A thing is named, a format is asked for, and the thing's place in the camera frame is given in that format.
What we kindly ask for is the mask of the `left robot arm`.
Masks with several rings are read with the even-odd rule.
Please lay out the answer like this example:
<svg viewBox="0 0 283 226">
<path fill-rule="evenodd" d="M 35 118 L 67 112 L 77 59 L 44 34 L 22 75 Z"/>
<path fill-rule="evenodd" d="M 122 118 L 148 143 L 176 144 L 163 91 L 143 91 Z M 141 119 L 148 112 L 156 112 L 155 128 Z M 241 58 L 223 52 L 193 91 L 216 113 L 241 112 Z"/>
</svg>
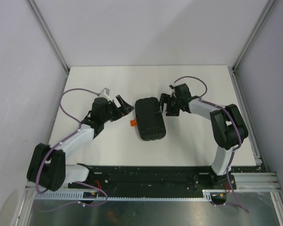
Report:
<svg viewBox="0 0 283 226">
<path fill-rule="evenodd" d="M 94 99 L 91 110 L 73 133 L 55 145 L 39 143 L 33 151 L 27 180 L 51 191 L 57 191 L 62 185 L 73 182 L 79 182 L 84 188 L 92 187 L 95 177 L 90 174 L 90 167 L 84 164 L 67 165 L 66 160 L 84 144 L 96 138 L 104 130 L 106 122 L 117 121 L 134 110 L 120 95 L 116 99 L 120 106 L 106 97 Z"/>
</svg>

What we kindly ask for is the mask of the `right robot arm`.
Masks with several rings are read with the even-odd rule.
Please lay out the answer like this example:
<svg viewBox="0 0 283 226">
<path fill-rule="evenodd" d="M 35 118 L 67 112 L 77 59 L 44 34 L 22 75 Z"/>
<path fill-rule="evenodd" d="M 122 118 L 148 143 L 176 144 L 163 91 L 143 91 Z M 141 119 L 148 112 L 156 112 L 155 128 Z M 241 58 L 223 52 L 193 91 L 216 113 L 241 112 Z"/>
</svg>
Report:
<svg viewBox="0 0 283 226">
<path fill-rule="evenodd" d="M 237 105 L 221 106 L 206 101 L 201 96 L 192 96 L 185 83 L 171 86 L 171 90 L 171 94 L 160 95 L 156 112 L 179 116 L 180 111 L 183 111 L 210 120 L 217 143 L 216 155 L 209 171 L 195 174 L 194 186 L 219 189 L 225 183 L 229 184 L 234 154 L 249 135 Z"/>
</svg>

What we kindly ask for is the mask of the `black plastic tool case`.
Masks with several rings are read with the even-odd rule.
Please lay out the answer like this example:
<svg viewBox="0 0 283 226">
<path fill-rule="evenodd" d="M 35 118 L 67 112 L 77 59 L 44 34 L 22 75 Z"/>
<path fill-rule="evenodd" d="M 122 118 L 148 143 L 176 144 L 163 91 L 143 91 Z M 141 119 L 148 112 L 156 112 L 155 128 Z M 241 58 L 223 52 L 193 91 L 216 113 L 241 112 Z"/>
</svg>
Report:
<svg viewBox="0 0 283 226">
<path fill-rule="evenodd" d="M 135 118 L 138 134 L 143 141 L 163 139 L 166 127 L 161 112 L 157 111 L 159 100 L 156 97 L 138 99 L 135 102 Z"/>
</svg>

